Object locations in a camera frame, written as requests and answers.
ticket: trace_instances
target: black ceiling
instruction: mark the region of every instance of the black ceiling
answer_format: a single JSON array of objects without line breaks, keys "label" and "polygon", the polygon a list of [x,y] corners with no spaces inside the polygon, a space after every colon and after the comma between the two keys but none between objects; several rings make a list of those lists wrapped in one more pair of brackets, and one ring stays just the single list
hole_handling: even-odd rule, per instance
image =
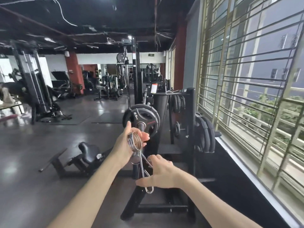
[{"label": "black ceiling", "polygon": [[155,0],[0,0],[0,53],[10,53],[6,48],[10,40],[34,40],[45,54],[62,53],[65,48],[77,53],[118,53],[122,51],[119,42],[128,35],[136,37],[141,52],[163,51],[193,2],[157,0],[155,45]]}]

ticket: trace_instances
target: gym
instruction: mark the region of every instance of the gym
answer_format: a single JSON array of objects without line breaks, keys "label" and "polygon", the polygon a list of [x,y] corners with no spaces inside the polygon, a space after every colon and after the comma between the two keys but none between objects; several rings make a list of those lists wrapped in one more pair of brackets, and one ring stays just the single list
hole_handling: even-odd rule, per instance
[{"label": "gym", "polygon": [[[303,227],[303,14],[0,0],[0,227]],[[139,186],[160,171],[150,157],[183,186]]]}]

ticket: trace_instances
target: gray floor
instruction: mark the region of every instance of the gray floor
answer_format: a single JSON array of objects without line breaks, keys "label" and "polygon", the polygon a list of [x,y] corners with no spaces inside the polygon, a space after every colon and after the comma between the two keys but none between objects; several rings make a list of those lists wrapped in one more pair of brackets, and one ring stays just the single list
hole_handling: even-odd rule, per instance
[{"label": "gray floor", "polygon": [[[93,101],[94,96],[61,103],[68,112],[87,116],[79,125],[32,126],[25,119],[0,124],[0,228],[46,227],[85,184],[86,179],[59,180],[52,166],[39,173],[48,159],[68,148],[61,159],[80,153],[79,142],[96,144],[101,150],[113,146],[123,131],[121,124],[94,124],[96,117],[111,110],[127,108],[126,97],[119,101]],[[196,227],[185,215],[141,214],[128,222],[120,220],[133,189],[134,180],[117,178],[96,217],[93,227]],[[146,196],[149,202],[162,202],[161,190]]]}]

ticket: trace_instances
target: seat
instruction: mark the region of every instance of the seat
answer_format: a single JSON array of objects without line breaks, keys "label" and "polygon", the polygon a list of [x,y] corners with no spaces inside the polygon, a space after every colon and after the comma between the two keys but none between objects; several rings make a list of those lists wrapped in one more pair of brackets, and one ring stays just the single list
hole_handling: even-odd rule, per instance
[{"label": "seat", "polygon": [[99,148],[96,145],[89,145],[86,142],[80,142],[78,148],[84,154],[82,160],[86,164],[91,164],[96,160],[96,156],[101,154]]}]

